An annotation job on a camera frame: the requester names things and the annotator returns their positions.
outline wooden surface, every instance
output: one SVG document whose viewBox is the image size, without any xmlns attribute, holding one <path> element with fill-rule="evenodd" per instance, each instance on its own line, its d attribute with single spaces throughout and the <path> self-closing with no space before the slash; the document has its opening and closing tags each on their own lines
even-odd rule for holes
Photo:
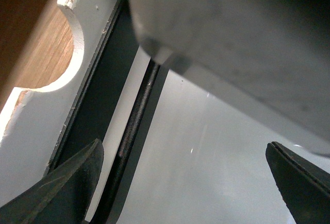
<svg viewBox="0 0 330 224">
<path fill-rule="evenodd" d="M 0 110 L 14 87 L 43 87 L 68 67 L 72 34 L 56 1 L 0 0 Z"/>
</svg>

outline white surface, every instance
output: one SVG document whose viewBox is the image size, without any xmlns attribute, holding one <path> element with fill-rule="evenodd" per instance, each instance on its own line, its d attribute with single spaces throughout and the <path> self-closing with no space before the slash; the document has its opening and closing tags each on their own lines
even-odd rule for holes
<svg viewBox="0 0 330 224">
<path fill-rule="evenodd" d="M 97 187 L 85 217 L 85 220 L 87 221 L 91 221 L 96 211 L 98 202 L 100 201 L 101 194 L 109 176 L 114 157 L 116 156 L 128 118 L 130 116 L 130 112 L 140 89 L 140 85 L 149 61 L 150 56 L 148 56 L 143 49 L 139 47 L 111 118 L 107 133 L 103 139 L 103 166 L 100 179 L 98 180 Z"/>
<path fill-rule="evenodd" d="M 73 57 L 67 71 L 49 86 L 15 88 L 0 114 L 0 206 L 42 178 L 116 1 L 58 0 L 71 26 Z"/>
<path fill-rule="evenodd" d="M 329 159 L 169 72 L 117 224 L 295 223 L 266 161 L 271 141 L 330 169 Z"/>
<path fill-rule="evenodd" d="M 327 146 L 320 139 L 308 142 L 330 154 L 328 3 L 130 0 L 130 5 L 138 41 L 156 62 L 219 97 L 213 79 L 199 71 L 203 66 L 327 140 Z M 198 73 L 188 76 L 187 68 Z"/>
</svg>

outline white painted wood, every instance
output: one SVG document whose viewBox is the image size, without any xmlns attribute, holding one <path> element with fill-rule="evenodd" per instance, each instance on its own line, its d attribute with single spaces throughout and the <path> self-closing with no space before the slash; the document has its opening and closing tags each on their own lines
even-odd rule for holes
<svg viewBox="0 0 330 224">
<path fill-rule="evenodd" d="M 40 89 L 14 88 L 0 114 L 0 206 L 39 181 L 117 0 L 58 0 L 74 52 L 66 72 Z"/>
</svg>

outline dark gray metal jaw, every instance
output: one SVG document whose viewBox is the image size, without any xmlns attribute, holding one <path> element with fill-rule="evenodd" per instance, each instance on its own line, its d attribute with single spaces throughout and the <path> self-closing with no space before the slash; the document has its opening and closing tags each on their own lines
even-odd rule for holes
<svg viewBox="0 0 330 224">
<path fill-rule="evenodd" d="M 330 223 L 330 174 L 277 142 L 268 144 L 266 158 L 296 223 Z"/>
<path fill-rule="evenodd" d="M 102 142 L 96 139 L 30 189 L 0 208 L 0 223 L 81 223 L 100 177 Z"/>
</svg>

